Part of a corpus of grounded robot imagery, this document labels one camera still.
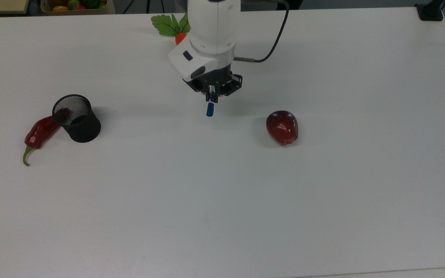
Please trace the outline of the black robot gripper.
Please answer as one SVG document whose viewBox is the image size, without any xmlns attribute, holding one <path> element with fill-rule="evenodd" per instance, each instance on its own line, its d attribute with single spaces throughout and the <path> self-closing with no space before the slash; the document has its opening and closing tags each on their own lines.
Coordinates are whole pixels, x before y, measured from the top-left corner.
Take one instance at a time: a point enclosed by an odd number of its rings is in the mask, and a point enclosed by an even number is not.
<svg viewBox="0 0 445 278">
<path fill-rule="evenodd" d="M 205 95 L 207 102 L 218 103 L 219 97 L 229 96 L 242 87 L 243 77 L 234 75 L 230 65 L 204 73 L 186 84 L 195 92 Z"/>
</svg>

